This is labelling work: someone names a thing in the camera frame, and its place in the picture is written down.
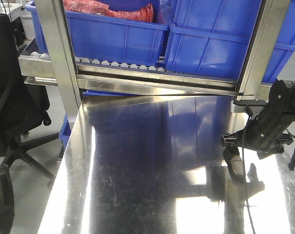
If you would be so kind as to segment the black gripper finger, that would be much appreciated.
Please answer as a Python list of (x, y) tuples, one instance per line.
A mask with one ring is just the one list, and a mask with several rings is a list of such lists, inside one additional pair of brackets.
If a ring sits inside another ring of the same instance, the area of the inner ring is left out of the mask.
[(9, 234), (15, 217), (14, 193), (9, 167), (0, 165), (0, 234)]
[(223, 152), (223, 158), (229, 169), (233, 171), (242, 171), (242, 159), (238, 147), (226, 146)]

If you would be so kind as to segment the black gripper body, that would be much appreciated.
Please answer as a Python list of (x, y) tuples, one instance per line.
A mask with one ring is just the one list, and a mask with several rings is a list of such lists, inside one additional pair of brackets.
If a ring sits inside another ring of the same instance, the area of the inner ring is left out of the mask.
[(283, 132), (295, 121), (295, 82), (277, 80), (262, 111), (244, 129), (223, 136), (224, 147), (236, 146), (257, 152), (259, 159), (284, 152), (292, 138)]

